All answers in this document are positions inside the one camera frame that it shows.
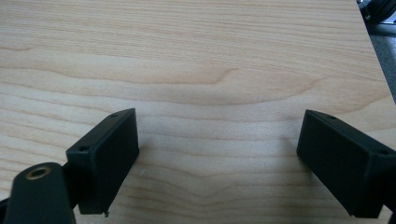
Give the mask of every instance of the light wood surface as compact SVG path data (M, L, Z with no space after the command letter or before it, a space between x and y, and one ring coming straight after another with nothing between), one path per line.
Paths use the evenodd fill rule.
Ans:
M349 217L296 157L306 109L396 148L354 0L1 1L0 196L110 113L141 154L78 223L387 223Z

